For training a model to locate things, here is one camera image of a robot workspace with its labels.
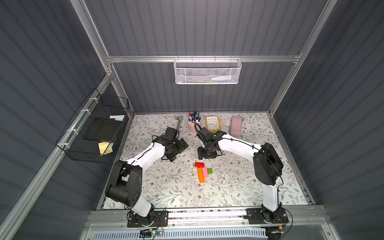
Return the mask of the red wooden block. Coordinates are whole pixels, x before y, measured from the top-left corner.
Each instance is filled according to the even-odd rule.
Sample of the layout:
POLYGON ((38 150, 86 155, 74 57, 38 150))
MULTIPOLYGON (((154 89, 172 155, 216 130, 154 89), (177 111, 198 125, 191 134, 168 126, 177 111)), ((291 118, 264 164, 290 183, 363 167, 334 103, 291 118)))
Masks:
POLYGON ((200 163, 200 162, 195 162, 195 167, 196 168, 204 168, 205 164, 204 163, 200 163))

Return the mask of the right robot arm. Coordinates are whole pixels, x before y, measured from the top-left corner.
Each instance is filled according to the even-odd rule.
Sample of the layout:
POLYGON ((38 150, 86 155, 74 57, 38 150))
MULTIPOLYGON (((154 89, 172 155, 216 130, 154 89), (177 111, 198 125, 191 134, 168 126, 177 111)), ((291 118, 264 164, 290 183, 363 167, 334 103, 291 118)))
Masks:
POLYGON ((215 159, 223 155, 223 151, 234 153, 253 163, 255 176, 263 186, 263 204, 261 215, 266 223, 274 223, 282 219, 284 208, 279 199, 279 187, 284 184, 282 170, 284 164, 274 147, 265 143, 263 145, 251 144, 239 140, 231 135, 217 131, 210 132, 195 123, 197 137, 203 146, 198 148, 198 158, 215 159))

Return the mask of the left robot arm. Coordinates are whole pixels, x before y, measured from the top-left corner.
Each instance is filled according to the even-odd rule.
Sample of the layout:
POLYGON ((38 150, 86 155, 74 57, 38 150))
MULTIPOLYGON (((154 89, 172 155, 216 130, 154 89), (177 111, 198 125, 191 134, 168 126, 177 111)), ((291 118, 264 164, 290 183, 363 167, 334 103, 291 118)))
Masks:
POLYGON ((141 225, 149 226, 156 218, 153 204, 142 196, 143 174, 158 160, 173 162, 189 147, 184 139, 179 140, 178 137, 179 131, 168 127, 137 156, 113 164, 105 195, 128 207, 141 225))

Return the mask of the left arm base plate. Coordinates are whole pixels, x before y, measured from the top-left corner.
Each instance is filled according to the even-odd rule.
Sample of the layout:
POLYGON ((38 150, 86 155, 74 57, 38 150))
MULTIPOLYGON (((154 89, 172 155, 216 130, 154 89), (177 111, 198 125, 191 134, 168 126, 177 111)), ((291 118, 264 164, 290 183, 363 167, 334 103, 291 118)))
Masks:
POLYGON ((161 211, 150 210, 147 217, 142 217, 133 211, 127 214, 128 228, 156 228, 168 225, 169 212, 166 209, 161 211))

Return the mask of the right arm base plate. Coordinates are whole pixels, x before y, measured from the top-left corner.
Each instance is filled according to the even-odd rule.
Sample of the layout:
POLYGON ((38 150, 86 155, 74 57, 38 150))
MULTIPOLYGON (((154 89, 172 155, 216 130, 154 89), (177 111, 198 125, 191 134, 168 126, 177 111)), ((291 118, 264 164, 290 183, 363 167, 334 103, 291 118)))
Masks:
POLYGON ((264 207, 246 209, 245 219, 249 224, 280 224, 285 226, 290 222, 284 208, 272 212, 264 207))

